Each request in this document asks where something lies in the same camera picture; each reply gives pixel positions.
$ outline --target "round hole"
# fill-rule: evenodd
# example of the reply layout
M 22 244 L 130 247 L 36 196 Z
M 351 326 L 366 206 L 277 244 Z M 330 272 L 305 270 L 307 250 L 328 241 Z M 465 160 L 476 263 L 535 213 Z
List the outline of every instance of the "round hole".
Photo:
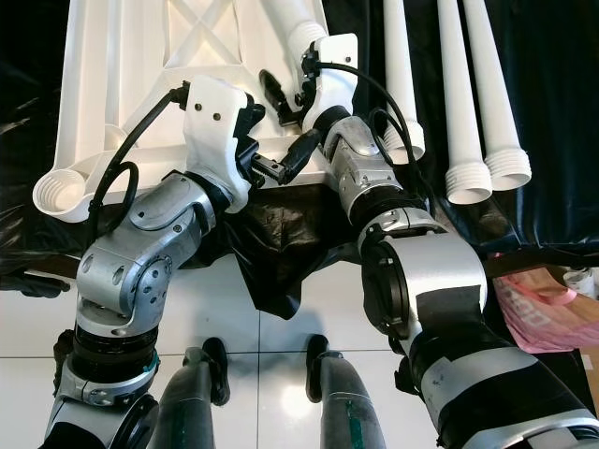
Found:
M 90 267 L 92 266 L 92 262 L 94 262 L 94 255 L 90 254 L 83 261 L 83 265 L 81 265 L 81 271 L 87 273 L 90 270 Z
M 121 265 L 112 275 L 112 285 L 118 285 L 123 277 L 124 266 Z

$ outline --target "white pipe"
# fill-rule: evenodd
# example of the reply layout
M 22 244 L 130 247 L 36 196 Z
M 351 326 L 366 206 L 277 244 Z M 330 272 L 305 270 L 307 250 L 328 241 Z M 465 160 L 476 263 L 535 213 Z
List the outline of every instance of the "white pipe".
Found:
M 412 65 L 408 32 L 405 26 L 403 0 L 385 0 L 383 2 L 385 18 L 385 71 L 387 90 L 402 110 L 408 125 L 416 160 L 424 155 L 424 132 L 416 119 L 416 100 L 412 83 Z M 395 115 L 390 107 L 390 114 Z M 402 139 L 391 125 L 385 131 L 385 146 L 395 164 L 407 164 L 408 156 Z
M 284 36 L 287 36 L 293 61 L 301 68 L 301 55 L 312 42 L 327 36 L 327 32 L 314 19 L 305 0 L 264 0 L 264 6 L 270 9 Z
M 487 8 L 484 0 L 463 3 L 487 149 L 485 163 L 493 190 L 516 189 L 531 180 L 531 165 L 519 144 Z
M 447 199 L 474 204 L 489 198 L 492 187 L 480 149 L 460 13 L 457 0 L 437 0 L 437 8 L 449 149 Z

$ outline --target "white floor tile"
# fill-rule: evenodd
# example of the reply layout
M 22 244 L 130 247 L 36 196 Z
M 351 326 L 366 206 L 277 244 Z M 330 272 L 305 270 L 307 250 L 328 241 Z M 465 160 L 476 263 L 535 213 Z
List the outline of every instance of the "white floor tile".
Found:
M 258 349 L 258 312 L 232 254 L 208 268 L 177 270 L 156 348 L 159 354 L 183 354 L 208 337 L 222 339 L 230 353 Z
M 160 400 L 171 376 L 183 362 L 182 355 L 160 357 L 160 370 L 150 392 Z M 256 449 L 257 354 L 228 356 L 231 399 L 223 407 L 212 406 L 214 443 L 217 448 Z
M 0 292 L 0 357 L 52 357 L 60 333 L 75 324 L 76 307 L 74 282 L 54 298 Z
M 43 443 L 54 368 L 51 358 L 0 358 L 0 446 L 31 449 Z
M 395 389 L 399 357 L 389 352 L 346 352 L 366 385 L 388 448 L 436 448 L 436 432 L 420 398 Z M 305 353 L 261 354 L 258 447 L 315 448 L 321 406 L 305 396 Z
M 387 337 L 363 309 L 360 267 L 346 262 L 311 274 L 302 284 L 301 306 L 288 321 L 261 314 L 260 351 L 305 351 L 312 334 L 324 334 L 340 351 L 389 349 Z

